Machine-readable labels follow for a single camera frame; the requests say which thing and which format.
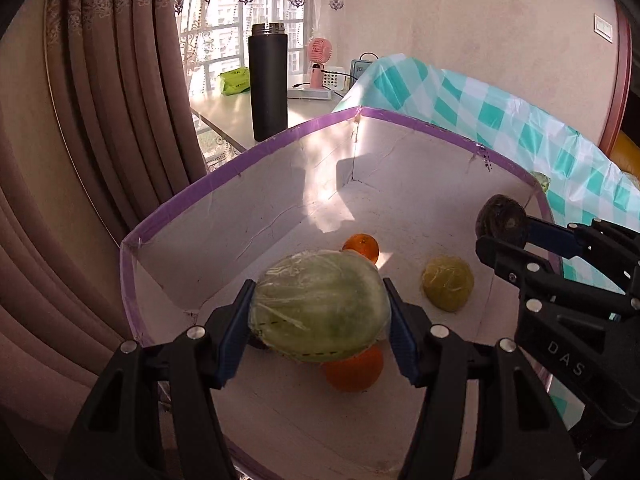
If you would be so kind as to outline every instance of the orange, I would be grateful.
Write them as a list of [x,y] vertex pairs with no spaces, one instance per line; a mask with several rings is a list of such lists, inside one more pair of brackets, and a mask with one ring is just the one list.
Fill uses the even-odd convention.
[[344,243],[342,250],[346,251],[347,249],[362,254],[362,256],[367,260],[371,260],[374,264],[378,260],[378,256],[380,256],[380,248],[378,247],[376,239],[371,235],[362,233],[353,235]]
[[380,377],[384,365],[382,350],[373,345],[363,353],[344,361],[322,363],[326,380],[341,392],[362,392]]

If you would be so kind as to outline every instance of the green package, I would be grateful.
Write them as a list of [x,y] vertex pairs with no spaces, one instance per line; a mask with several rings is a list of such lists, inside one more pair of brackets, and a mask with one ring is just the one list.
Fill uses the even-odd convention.
[[222,81],[222,93],[224,95],[234,95],[248,90],[251,86],[249,82],[249,69],[245,66],[229,70],[220,74]]

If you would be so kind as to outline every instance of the pink fan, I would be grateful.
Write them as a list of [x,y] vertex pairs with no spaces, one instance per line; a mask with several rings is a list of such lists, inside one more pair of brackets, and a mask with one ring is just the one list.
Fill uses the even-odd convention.
[[315,38],[309,43],[307,54],[311,66],[310,88],[322,88],[322,70],[324,64],[331,58],[331,42],[325,38]]

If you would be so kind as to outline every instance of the black thermos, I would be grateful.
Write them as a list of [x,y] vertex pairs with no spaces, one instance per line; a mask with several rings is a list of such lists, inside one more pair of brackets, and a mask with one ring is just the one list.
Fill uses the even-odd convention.
[[287,35],[284,23],[257,23],[249,36],[254,139],[287,129]]

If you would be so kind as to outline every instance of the beige wall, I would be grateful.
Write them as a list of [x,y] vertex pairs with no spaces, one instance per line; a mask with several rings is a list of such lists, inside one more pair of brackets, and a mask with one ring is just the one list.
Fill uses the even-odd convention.
[[402,52],[516,94],[597,142],[618,46],[594,33],[594,13],[617,38],[613,0],[345,0],[319,27],[341,66],[367,50]]
[[0,40],[0,107],[24,179],[54,236],[89,281],[119,304],[118,247],[66,152],[45,69],[45,0],[26,0]]

